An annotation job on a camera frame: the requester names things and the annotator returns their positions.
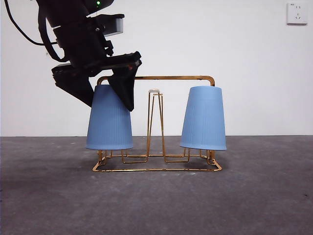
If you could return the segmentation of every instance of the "cup rack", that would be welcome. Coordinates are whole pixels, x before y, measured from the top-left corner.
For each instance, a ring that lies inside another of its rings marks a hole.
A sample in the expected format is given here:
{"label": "cup rack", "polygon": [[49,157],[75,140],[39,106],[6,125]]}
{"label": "cup rack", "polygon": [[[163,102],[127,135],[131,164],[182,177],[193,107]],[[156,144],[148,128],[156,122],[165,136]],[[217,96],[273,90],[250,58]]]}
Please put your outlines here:
{"label": "cup rack", "polygon": [[[97,85],[107,80],[108,77],[100,77]],[[213,77],[210,76],[142,76],[136,77],[135,80],[207,80],[211,86],[215,86]],[[161,123],[161,138],[162,138],[162,154],[150,154],[151,145],[151,130],[153,121],[153,111],[155,100],[158,100]],[[129,172],[129,171],[220,171],[222,167],[215,160],[215,150],[198,149],[198,154],[191,154],[189,148],[184,148],[182,154],[167,154],[164,140],[164,120],[163,120],[163,94],[158,89],[149,90],[148,96],[148,120],[147,120],[147,144],[146,152],[141,155],[129,155],[127,149],[121,150],[120,155],[114,155],[112,150],[98,150],[98,162],[93,167],[94,172]],[[189,163],[192,157],[204,159],[208,165],[214,168],[127,168],[127,169],[100,169],[107,164],[107,161],[112,158],[120,157],[123,164],[147,164],[151,157],[162,157],[164,162],[170,163]]]}

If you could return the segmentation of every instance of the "floor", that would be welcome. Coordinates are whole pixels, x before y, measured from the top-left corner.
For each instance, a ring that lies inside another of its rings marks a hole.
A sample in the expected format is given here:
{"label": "floor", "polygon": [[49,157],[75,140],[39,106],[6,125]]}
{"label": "floor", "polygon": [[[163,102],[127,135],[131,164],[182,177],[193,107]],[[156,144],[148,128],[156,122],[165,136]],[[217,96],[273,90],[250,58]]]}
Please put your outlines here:
{"label": "floor", "polygon": [[[94,173],[85,142],[1,138],[3,235],[313,234],[313,136],[227,137],[219,172]],[[166,143],[181,151],[179,137]],[[145,139],[134,145],[143,152]]]}

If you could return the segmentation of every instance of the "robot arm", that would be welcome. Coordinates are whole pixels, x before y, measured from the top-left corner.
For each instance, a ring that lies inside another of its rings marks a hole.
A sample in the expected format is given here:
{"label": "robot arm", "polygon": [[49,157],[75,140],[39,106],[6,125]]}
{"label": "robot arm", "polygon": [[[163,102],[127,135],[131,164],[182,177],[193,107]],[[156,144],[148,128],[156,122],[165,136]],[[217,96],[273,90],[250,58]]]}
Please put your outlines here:
{"label": "robot arm", "polygon": [[[110,85],[125,106],[134,109],[134,77],[141,65],[140,53],[113,56],[113,45],[105,36],[122,32],[124,15],[88,17],[110,6],[114,0],[36,0],[38,25],[43,44],[50,56],[68,64],[52,69],[56,86],[91,106],[93,90],[89,77],[112,70]],[[46,19],[64,50],[64,58],[54,51],[46,32]]]}

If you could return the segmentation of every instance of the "outlet cover plate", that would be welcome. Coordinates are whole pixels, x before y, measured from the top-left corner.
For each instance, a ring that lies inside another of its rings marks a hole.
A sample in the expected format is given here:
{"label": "outlet cover plate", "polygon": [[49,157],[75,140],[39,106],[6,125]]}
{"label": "outlet cover plate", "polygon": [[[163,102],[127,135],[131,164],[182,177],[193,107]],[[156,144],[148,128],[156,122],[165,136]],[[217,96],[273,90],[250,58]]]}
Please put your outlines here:
{"label": "outlet cover plate", "polygon": [[288,2],[287,3],[287,24],[307,24],[308,3]]}

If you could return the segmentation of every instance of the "ribbed cup surface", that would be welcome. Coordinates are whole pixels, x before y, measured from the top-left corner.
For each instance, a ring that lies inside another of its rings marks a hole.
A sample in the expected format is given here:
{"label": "ribbed cup surface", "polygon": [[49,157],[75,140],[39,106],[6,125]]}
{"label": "ribbed cup surface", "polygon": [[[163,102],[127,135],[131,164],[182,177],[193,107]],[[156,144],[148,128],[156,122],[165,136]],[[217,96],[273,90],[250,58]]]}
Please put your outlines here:
{"label": "ribbed cup surface", "polygon": [[222,90],[190,89],[180,145],[186,148],[226,150]]}
{"label": "ribbed cup surface", "polygon": [[95,87],[87,135],[88,149],[133,147],[131,115],[110,85]]}

